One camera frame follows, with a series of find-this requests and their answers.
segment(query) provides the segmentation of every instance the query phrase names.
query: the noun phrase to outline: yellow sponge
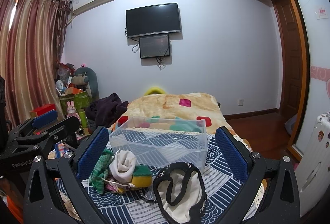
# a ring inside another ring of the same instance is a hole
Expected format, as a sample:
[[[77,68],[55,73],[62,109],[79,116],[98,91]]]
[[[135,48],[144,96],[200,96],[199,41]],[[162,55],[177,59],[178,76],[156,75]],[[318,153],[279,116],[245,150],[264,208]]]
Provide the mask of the yellow sponge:
[[[133,172],[132,184],[135,188],[146,188],[152,183],[152,176],[148,166],[137,165]]]

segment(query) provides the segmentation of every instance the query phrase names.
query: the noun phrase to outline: pink bunny figurine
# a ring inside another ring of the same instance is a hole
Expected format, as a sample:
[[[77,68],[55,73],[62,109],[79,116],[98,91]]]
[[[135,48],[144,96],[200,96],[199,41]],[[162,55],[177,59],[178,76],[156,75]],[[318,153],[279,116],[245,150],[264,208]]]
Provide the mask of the pink bunny figurine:
[[[81,123],[79,114],[77,113],[77,111],[75,109],[75,103],[73,101],[71,101],[71,104],[70,104],[70,102],[68,101],[67,102],[67,105],[68,105],[68,108],[66,109],[66,111],[68,113],[68,116],[67,117],[75,116],[75,117],[77,117],[79,119],[79,122]]]

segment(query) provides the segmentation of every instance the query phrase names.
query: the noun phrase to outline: wall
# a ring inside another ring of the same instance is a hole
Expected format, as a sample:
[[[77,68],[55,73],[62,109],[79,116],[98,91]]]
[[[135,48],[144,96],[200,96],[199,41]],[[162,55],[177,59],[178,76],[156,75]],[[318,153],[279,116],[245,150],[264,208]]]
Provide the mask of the wall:
[[[303,125],[295,144],[302,153],[311,138],[316,118],[330,108],[330,19],[317,19],[322,8],[330,13],[329,0],[298,0],[307,30],[311,80]]]
[[[132,52],[125,11],[170,2],[178,3],[182,33],[171,35],[172,56],[160,71],[155,59]],[[116,92],[132,101],[159,86],[173,94],[214,95],[224,114],[275,108],[279,53],[270,6],[259,0],[115,0],[68,26],[65,61],[95,70],[100,97]]]

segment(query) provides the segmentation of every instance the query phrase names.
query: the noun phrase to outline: beige blanket with red squares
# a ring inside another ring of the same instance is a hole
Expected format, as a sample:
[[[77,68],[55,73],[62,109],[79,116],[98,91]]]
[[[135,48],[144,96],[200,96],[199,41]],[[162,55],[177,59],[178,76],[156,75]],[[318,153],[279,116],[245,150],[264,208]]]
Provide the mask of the beige blanket with red squares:
[[[232,134],[235,134],[223,117],[216,99],[205,93],[146,95],[132,101],[123,116],[205,119],[207,133],[214,134],[217,128],[225,126]]]

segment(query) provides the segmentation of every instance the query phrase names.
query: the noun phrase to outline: metal screw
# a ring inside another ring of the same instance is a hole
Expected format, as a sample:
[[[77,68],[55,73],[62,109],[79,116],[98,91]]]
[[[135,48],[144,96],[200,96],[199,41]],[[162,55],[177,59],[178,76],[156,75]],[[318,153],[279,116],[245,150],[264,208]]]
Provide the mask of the metal screw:
[[[256,151],[253,151],[251,154],[252,154],[252,157],[255,158],[255,159],[259,159],[260,158],[260,153],[258,153]]]
[[[64,157],[67,158],[67,159],[71,158],[72,155],[73,155],[73,153],[71,151],[67,151],[66,153],[64,153]]]
[[[287,156],[283,156],[283,161],[285,161],[286,163],[288,163],[290,161],[290,158]]]
[[[40,161],[40,160],[41,160],[41,156],[40,156],[40,155],[34,157],[34,161],[35,161],[35,162],[38,162],[38,161]]]

